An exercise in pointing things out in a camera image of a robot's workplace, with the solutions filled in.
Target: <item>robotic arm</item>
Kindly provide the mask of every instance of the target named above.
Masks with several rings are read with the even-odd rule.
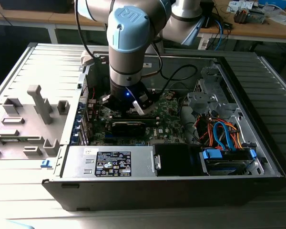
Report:
[[[145,51],[159,33],[191,44],[204,21],[200,1],[177,0],[173,7],[170,0],[77,1],[81,15],[108,24],[111,93],[102,98],[103,105],[122,112],[135,108],[139,115],[151,112],[159,95],[141,82]]]

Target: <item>ur logo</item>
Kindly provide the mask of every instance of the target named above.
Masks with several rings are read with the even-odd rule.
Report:
[[[134,11],[133,9],[124,8],[120,15],[128,19],[130,22],[136,22],[142,14]]]

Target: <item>warning label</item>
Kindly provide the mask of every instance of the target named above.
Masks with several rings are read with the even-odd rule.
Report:
[[[131,152],[97,152],[95,175],[97,177],[130,177]]]

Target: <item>table leg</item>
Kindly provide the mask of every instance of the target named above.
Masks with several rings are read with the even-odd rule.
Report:
[[[55,25],[48,25],[47,29],[48,29],[48,33],[49,33],[51,43],[52,44],[58,44],[57,36],[56,36],[56,32],[55,32],[55,29],[56,29]]]
[[[198,49],[199,50],[206,50],[208,43],[209,43],[209,40],[212,38],[212,36],[213,36],[212,33],[202,33]]]

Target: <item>green circuit board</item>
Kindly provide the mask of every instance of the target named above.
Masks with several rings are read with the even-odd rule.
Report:
[[[133,117],[132,121],[146,124],[144,136],[138,137],[112,137],[110,126],[116,122],[114,118],[123,118],[119,112],[107,107],[97,107],[98,117],[92,120],[93,138],[92,146],[150,146],[154,143],[184,143],[185,135],[178,116],[177,99],[171,94],[164,94],[155,109],[144,116]]]

